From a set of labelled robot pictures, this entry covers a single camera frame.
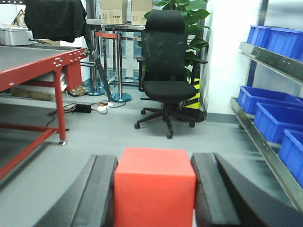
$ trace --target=metal shelf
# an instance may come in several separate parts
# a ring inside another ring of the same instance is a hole
[[[145,26],[131,25],[130,23],[124,25],[102,24],[101,19],[86,19],[86,23],[95,28],[104,28],[108,31],[141,32],[145,28]]]
[[[303,85],[303,62],[273,53],[267,49],[241,42],[242,54],[251,60]]]
[[[303,188],[294,179],[278,155],[274,152],[273,148],[255,127],[253,121],[239,106],[237,99],[232,97],[230,103],[232,110],[234,111],[240,124],[265,159],[269,168],[281,184],[294,207],[298,211],[303,211]]]
[[[0,4],[25,5],[25,0],[0,0]]]

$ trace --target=red cube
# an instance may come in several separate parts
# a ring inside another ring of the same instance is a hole
[[[196,175],[185,150],[126,148],[115,171],[115,227],[192,227]]]

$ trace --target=chair seat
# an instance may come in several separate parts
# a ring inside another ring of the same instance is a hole
[[[142,87],[152,100],[164,103],[179,103],[197,93],[186,81],[144,81]]]

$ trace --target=chair headrest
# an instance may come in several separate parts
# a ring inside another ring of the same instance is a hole
[[[182,14],[177,10],[153,9],[145,28],[157,31],[183,31],[185,23]]]

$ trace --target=red metal table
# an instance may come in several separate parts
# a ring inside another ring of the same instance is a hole
[[[86,58],[84,48],[27,46],[0,46],[0,91],[21,83],[36,86],[54,87],[57,106],[58,127],[42,127],[33,125],[17,125],[0,122],[0,128],[39,131],[42,134],[18,153],[6,165],[0,168],[0,180],[28,157],[53,133],[60,135],[59,144],[67,143],[65,119],[61,91],[61,71],[65,71],[67,90],[79,86],[81,81],[80,60]],[[32,81],[47,72],[53,72],[53,82]]]

